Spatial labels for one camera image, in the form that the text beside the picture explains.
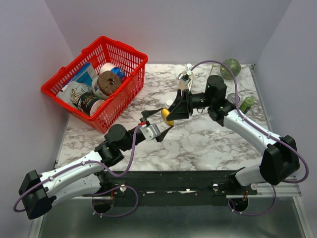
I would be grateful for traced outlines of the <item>orange pill dish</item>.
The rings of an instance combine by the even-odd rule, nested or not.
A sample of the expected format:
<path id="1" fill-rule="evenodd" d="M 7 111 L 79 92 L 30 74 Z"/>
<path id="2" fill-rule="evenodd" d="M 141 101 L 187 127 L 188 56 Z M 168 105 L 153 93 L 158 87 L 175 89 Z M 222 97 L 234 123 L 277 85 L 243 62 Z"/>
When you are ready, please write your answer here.
<path id="1" fill-rule="evenodd" d="M 166 108 L 163 108 L 161 111 L 161 118 L 163 122 L 168 125 L 168 126 L 174 126 L 174 121 L 173 120 L 168 120 L 167 117 L 169 116 L 170 111 Z"/>

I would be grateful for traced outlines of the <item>small pill bottle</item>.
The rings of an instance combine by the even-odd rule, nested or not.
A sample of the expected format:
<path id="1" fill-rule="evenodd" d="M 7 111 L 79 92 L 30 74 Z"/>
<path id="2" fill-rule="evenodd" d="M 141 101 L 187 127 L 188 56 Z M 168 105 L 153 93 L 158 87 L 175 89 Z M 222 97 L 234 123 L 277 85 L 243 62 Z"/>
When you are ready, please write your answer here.
<path id="1" fill-rule="evenodd" d="M 167 100 L 165 103 L 165 107 L 168 109 L 170 106 L 172 106 L 173 100 Z"/>

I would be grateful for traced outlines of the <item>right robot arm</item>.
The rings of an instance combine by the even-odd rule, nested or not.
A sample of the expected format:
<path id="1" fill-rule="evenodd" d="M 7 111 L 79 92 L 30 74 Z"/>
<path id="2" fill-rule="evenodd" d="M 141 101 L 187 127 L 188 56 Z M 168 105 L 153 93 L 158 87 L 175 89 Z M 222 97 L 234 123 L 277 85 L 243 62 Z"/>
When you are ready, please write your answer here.
<path id="1" fill-rule="evenodd" d="M 239 194 L 252 183 L 279 184 L 300 167 L 299 158 L 295 154 L 295 140 L 288 135 L 280 137 L 276 142 L 276 134 L 254 122 L 248 124 L 225 98 L 226 89 L 222 77 L 211 75 L 203 93 L 178 90 L 170 108 L 162 111 L 162 118 L 166 124 L 172 125 L 174 120 L 189 118 L 194 109 L 207 108 L 213 121 L 236 132 L 260 152 L 262 161 L 259 165 L 241 168 L 231 176 L 228 181 L 231 193 Z"/>

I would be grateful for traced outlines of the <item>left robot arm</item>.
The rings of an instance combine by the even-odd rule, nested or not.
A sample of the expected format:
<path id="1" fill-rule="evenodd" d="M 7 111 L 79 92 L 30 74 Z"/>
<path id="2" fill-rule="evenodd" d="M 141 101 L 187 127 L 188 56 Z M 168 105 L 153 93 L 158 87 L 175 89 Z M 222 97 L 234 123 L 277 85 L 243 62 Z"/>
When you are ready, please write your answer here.
<path id="1" fill-rule="evenodd" d="M 63 200 L 81 195 L 106 195 L 110 184 L 99 177 L 104 172 L 115 178 L 125 176 L 132 166 L 136 146 L 145 140 L 161 142 L 168 133 L 167 129 L 161 132 L 156 124 L 148 121 L 148 117 L 158 112 L 163 121 L 173 127 L 174 122 L 167 119 L 168 109 L 143 111 L 135 128 L 127 130 L 121 124 L 111 126 L 104 142 L 84 157 L 42 174 L 36 170 L 28 172 L 18 190 L 20 196 L 13 206 L 14 212 L 25 212 L 28 219 L 33 220 Z"/>

